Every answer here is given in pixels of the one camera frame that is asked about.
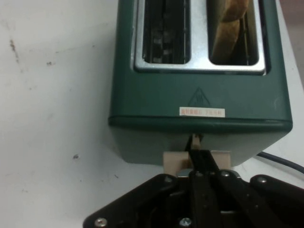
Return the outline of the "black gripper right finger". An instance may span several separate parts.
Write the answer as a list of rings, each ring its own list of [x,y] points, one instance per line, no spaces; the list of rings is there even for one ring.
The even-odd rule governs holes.
[[[304,190],[265,175],[250,182],[220,170],[211,152],[201,152],[203,228],[302,228]]]

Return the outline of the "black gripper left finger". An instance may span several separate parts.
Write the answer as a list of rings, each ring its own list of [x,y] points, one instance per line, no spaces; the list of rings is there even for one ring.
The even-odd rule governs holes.
[[[88,216],[85,228],[202,228],[201,152],[165,152],[164,173]]]

